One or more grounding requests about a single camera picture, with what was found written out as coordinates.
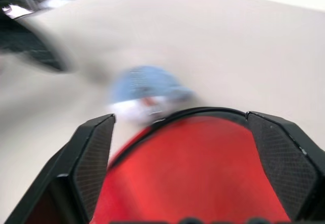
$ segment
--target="red surface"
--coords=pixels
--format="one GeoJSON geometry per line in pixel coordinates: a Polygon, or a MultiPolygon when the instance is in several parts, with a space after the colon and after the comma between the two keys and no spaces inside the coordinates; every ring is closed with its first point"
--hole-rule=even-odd
{"type": "Polygon", "coordinates": [[[288,220],[249,130],[208,116],[163,128],[108,171],[92,224],[188,216],[288,220]]]}

